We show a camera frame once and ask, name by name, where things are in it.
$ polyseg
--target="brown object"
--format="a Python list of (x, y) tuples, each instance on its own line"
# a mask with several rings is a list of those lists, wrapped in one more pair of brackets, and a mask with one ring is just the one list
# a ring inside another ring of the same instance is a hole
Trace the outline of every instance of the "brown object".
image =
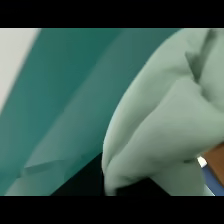
[(215, 177), (224, 187), (224, 143), (206, 152), (203, 156)]

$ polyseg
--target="teal panel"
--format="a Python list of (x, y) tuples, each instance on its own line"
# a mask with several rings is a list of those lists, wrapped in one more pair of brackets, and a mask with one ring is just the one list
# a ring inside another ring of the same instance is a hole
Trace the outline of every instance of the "teal panel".
[(62, 167), (62, 178), (48, 185), (47, 193), (44, 187), (30, 191), (35, 195), (52, 193), (96, 156), (122, 94), (177, 30), (43, 29), (0, 117), (0, 194), (34, 149), (29, 166), (63, 163), (52, 173), (43, 171), (46, 180)]

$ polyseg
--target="light green fabric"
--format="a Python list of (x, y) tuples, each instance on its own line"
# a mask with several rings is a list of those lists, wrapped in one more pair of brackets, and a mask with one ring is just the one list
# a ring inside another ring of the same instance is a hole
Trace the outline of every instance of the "light green fabric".
[(43, 29), (0, 116), (0, 195), (50, 195), (102, 151), (111, 116), (178, 29)]
[(105, 189), (151, 177), (170, 195), (212, 195), (197, 155), (224, 139), (224, 32), (183, 29), (148, 60), (104, 140)]

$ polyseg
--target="teal surface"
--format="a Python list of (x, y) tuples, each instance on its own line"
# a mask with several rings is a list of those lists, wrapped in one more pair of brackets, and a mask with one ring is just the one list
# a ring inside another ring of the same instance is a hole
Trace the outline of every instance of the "teal surface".
[(27, 194), (48, 195), (98, 155), (122, 94), (177, 30), (43, 29), (0, 117), (0, 195), (27, 162), (28, 168), (58, 162), (38, 182), (42, 187), (26, 182)]

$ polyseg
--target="teal fabric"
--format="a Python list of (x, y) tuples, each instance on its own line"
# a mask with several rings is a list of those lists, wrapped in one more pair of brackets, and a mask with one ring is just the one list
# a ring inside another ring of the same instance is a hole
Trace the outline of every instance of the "teal fabric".
[(0, 195), (49, 195), (98, 155), (121, 96), (176, 30), (43, 29), (0, 116)]
[(155, 51), (107, 130), (107, 195), (147, 177), (173, 196), (213, 195), (197, 156), (224, 139), (223, 61), (223, 29), (183, 29)]

